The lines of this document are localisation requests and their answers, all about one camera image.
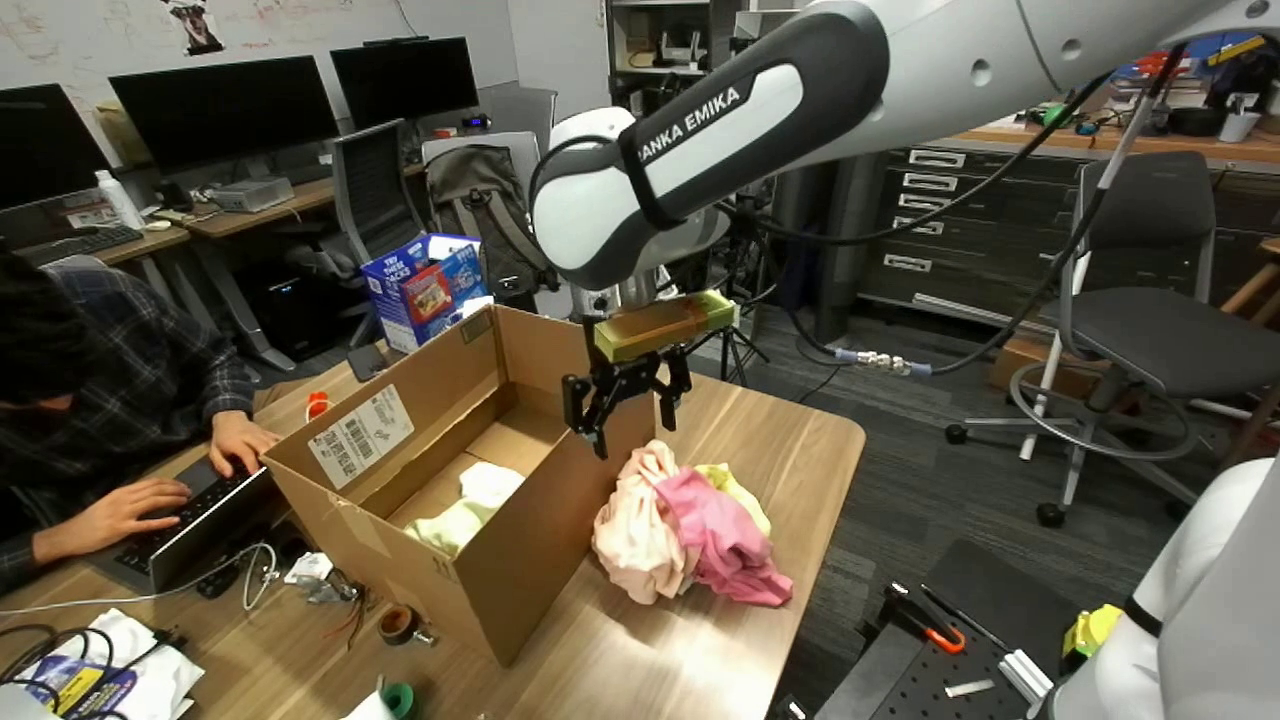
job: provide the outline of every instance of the wall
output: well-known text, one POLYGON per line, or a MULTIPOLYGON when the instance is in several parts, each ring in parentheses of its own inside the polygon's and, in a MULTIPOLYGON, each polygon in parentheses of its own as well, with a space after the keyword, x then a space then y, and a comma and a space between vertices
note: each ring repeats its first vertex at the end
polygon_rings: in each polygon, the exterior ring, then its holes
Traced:
POLYGON ((209 0, 209 28, 222 53, 188 57, 165 0, 2 0, 0 87, 61 81, 92 117, 114 72, 290 53, 314 53, 332 83, 327 48, 412 33, 469 34, 475 83, 516 81, 509 0, 209 0))
POLYGON ((551 119, 609 105, 603 0, 512 0, 523 87, 551 90, 551 119))

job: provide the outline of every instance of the chair wheel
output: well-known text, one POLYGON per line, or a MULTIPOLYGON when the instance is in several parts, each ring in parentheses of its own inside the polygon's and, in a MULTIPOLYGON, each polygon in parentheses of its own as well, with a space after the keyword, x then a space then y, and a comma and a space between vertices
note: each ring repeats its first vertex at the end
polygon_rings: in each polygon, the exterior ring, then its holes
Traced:
POLYGON ((949 423, 949 444, 964 444, 966 426, 964 423, 949 423))
POLYGON ((1062 528, 1067 513, 1061 503, 1037 508, 1040 528, 1062 528))

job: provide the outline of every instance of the yellow object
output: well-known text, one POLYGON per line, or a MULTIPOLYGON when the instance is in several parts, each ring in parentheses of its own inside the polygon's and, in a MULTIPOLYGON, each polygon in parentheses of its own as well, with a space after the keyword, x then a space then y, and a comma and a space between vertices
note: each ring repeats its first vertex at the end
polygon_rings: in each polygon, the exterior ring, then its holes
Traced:
POLYGON ((750 524, 756 524, 761 536, 770 533, 761 500, 733 477, 728 462, 697 462, 697 470, 699 470, 717 493, 733 494, 733 500, 750 514, 750 524))
POLYGON ((590 343, 609 365, 635 360, 684 338, 699 338, 737 321, 737 303, 718 290, 630 303, 590 329, 590 343))
POLYGON ((1062 655, 1067 651, 1094 655, 1115 635, 1118 617, 1124 611, 1115 605, 1099 605, 1093 611, 1080 611, 1062 635, 1062 655))

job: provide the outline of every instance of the computer monitor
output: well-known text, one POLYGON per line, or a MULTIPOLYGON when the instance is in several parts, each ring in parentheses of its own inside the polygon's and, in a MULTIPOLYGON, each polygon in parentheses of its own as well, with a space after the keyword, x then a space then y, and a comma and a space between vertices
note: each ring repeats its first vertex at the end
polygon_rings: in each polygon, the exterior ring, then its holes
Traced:
POLYGON ((378 39, 332 53, 354 128, 475 108, 469 39, 378 39))
POLYGON ((92 188, 106 155, 61 83, 0 90, 0 209, 92 188))
POLYGON ((313 57, 113 75, 113 87, 165 173, 336 135, 313 57))

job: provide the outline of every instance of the person's hand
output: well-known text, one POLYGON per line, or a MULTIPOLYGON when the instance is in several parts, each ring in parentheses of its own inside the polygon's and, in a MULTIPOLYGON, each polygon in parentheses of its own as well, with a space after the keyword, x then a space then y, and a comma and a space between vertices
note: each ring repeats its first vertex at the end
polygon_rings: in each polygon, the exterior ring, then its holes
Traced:
POLYGON ((244 413, 215 413, 211 416, 211 441, 209 441, 209 462, 220 477, 230 477, 241 459, 244 470, 256 470, 268 457, 268 448, 275 448, 275 431, 251 423, 244 413))
POLYGON ((51 563, 51 559, 113 546, 137 533, 174 528, 181 524, 174 508, 185 508, 188 500, 191 500, 188 483, 166 477, 121 483, 94 503, 87 503, 81 514, 34 533, 30 554, 34 563, 51 563))

